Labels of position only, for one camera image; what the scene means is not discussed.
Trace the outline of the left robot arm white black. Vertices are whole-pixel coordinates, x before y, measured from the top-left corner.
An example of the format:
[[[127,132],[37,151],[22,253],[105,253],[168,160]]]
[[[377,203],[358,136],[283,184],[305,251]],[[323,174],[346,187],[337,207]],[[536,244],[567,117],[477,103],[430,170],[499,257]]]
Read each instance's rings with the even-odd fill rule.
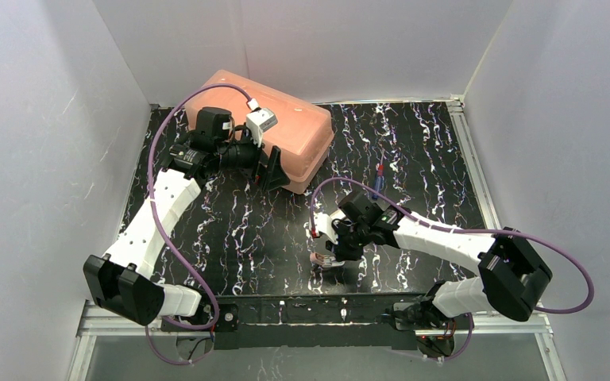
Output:
[[[155,264],[183,212],[220,172],[240,171],[262,191],[289,183],[280,148],[264,150],[264,133],[277,122],[270,109],[260,107],[242,125],[218,107],[196,114],[195,127],[163,155],[158,172],[149,172],[147,197],[123,233],[103,255],[85,261],[83,274],[97,306],[147,326],[161,317],[194,316],[204,295],[218,305],[208,285],[196,291],[154,283]]]

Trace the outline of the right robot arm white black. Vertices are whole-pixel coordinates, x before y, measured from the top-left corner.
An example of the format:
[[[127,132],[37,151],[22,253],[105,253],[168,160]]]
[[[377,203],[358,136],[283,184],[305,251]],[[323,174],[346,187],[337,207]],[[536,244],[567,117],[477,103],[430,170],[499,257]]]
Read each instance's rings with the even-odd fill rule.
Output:
[[[313,237],[325,237],[325,266],[359,260],[370,244],[426,253],[457,264],[474,276],[438,281],[412,304],[387,309],[397,327],[437,327],[468,313],[496,311],[527,321],[552,280],[552,271],[530,242],[516,232],[464,234],[458,227],[422,222],[417,213],[382,208],[358,191],[345,196],[334,214],[315,214]]]

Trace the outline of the pink mini stapler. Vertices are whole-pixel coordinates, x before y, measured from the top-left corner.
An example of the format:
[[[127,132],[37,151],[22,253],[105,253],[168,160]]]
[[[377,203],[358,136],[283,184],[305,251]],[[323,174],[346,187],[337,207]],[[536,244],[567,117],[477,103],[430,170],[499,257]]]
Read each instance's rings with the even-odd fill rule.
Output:
[[[345,264],[344,261],[337,261],[334,256],[324,255],[318,252],[312,252],[310,254],[310,261],[324,269],[341,267]]]

